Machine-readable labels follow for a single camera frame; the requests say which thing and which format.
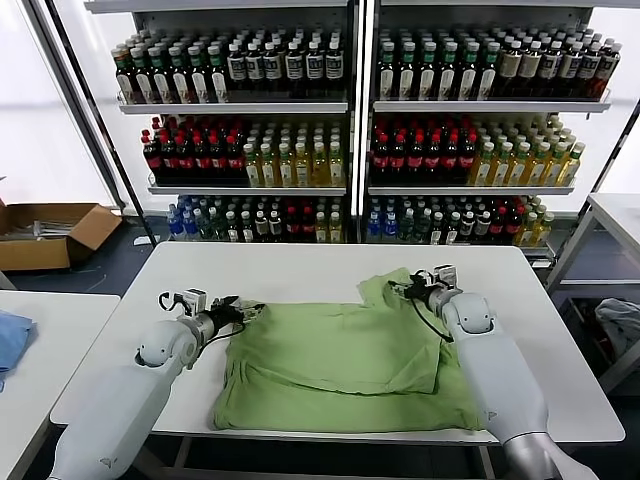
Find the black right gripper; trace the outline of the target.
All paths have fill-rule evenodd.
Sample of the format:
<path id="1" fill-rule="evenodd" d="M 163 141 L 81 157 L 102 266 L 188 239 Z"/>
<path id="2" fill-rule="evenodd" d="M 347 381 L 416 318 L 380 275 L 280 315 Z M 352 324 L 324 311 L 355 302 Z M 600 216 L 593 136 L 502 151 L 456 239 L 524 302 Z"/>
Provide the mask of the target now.
<path id="1" fill-rule="evenodd" d="M 432 291 L 435 289 L 435 285 L 432 280 L 427 277 L 411 277 L 409 285 L 402 282 L 388 281 L 389 286 L 393 287 L 392 291 L 399 295 L 406 295 L 410 300 L 428 301 Z"/>

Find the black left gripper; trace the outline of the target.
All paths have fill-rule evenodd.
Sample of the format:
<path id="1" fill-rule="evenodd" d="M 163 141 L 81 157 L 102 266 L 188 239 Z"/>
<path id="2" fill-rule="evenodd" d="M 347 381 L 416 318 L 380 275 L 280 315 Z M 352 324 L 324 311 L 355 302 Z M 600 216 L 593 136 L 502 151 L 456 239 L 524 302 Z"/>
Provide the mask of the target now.
<path id="1" fill-rule="evenodd" d="M 209 309 L 209 317 L 215 325 L 242 324 L 245 320 L 257 319 L 263 309 L 264 303 L 244 303 L 242 308 L 238 303 L 239 297 L 231 295 L 216 298 Z"/>

